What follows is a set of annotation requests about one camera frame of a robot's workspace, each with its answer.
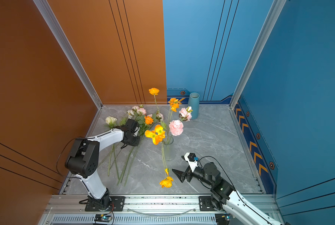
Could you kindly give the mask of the pink ranunculus flower stem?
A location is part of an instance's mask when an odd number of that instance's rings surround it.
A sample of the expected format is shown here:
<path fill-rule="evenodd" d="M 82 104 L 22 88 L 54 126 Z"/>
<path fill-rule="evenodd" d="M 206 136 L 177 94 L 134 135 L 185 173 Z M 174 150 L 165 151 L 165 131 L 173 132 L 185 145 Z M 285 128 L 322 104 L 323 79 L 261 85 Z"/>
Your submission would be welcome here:
<path fill-rule="evenodd" d="M 173 120 L 173 113 L 177 113 L 177 109 L 170 107 L 167 125 L 167 138 L 165 143 L 171 143 L 173 137 L 179 136 L 183 133 L 183 122 L 189 122 L 192 119 L 192 108 L 190 106 L 181 108 L 178 112 L 178 119 Z"/>

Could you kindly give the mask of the yellow orange poppy stem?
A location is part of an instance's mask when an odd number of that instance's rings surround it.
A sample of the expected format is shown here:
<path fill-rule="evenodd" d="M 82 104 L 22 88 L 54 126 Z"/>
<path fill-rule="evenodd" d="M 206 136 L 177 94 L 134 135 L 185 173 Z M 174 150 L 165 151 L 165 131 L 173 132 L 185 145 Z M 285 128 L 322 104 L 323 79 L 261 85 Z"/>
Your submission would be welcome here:
<path fill-rule="evenodd" d="M 159 94 L 159 92 L 160 90 L 157 88 L 149 89 L 149 93 L 153 95 L 154 101 L 155 101 L 155 104 L 158 110 L 160 109 L 159 109 L 159 106 L 157 105 L 156 96 Z M 177 110 L 180 108 L 180 101 L 176 98 L 171 98 L 168 101 L 168 103 L 170 107 L 176 108 Z M 158 122 L 158 125 L 156 125 L 153 130 L 147 130 L 145 132 L 145 136 L 152 139 L 152 142 L 155 145 L 158 145 L 160 143 L 162 144 L 162 142 L 167 138 L 167 125 L 168 123 L 166 123 L 164 120 L 162 122 Z"/>

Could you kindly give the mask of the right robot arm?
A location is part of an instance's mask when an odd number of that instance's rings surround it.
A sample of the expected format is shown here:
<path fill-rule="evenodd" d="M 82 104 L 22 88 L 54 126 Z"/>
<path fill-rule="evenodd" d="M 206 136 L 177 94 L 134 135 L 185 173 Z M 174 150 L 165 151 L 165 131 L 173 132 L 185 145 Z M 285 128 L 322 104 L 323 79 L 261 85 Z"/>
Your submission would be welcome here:
<path fill-rule="evenodd" d="M 205 164 L 202 168 L 196 166 L 195 169 L 192 169 L 192 166 L 188 166 L 184 172 L 176 169 L 173 169 L 172 172 L 181 182 L 189 182 L 192 178 L 196 178 L 208 185 L 212 193 L 213 208 L 217 211 L 224 210 L 245 225 L 282 224 L 246 200 L 232 184 L 221 177 L 220 171 L 213 162 Z"/>

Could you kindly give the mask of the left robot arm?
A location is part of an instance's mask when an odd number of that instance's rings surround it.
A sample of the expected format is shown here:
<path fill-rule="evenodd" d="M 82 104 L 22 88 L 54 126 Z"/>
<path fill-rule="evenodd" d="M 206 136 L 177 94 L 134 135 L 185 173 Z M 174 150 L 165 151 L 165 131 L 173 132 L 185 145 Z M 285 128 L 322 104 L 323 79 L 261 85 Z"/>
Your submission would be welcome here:
<path fill-rule="evenodd" d="M 123 147 L 138 146 L 140 125 L 133 119 L 128 119 L 122 126 L 111 128 L 109 131 L 89 138 L 74 139 L 72 148 L 65 161 L 67 168 L 88 191 L 88 197 L 81 203 L 86 204 L 87 212 L 106 212 L 111 210 L 113 201 L 108 188 L 102 183 L 97 172 L 99 153 L 115 143 L 122 142 Z"/>

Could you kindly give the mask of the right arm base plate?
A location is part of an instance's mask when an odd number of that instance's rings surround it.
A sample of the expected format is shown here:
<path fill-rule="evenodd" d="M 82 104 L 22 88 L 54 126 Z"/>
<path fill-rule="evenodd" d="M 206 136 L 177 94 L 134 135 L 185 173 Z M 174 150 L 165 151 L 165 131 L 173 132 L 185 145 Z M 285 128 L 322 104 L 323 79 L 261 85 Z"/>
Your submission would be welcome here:
<path fill-rule="evenodd" d="M 222 211 L 223 205 L 226 204 L 226 199 L 221 199 L 218 201 L 213 196 L 199 196 L 199 209 L 202 212 L 209 212 L 209 211 Z"/>

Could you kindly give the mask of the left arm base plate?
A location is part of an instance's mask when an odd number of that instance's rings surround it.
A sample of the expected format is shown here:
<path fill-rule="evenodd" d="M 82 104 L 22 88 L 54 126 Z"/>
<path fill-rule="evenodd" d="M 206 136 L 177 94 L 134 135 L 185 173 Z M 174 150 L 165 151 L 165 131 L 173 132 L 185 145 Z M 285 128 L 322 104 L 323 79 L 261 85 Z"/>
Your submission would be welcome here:
<path fill-rule="evenodd" d="M 106 196 L 100 200 L 90 196 L 87 198 L 85 211 L 86 212 L 122 212 L 125 203 L 124 196 Z"/>

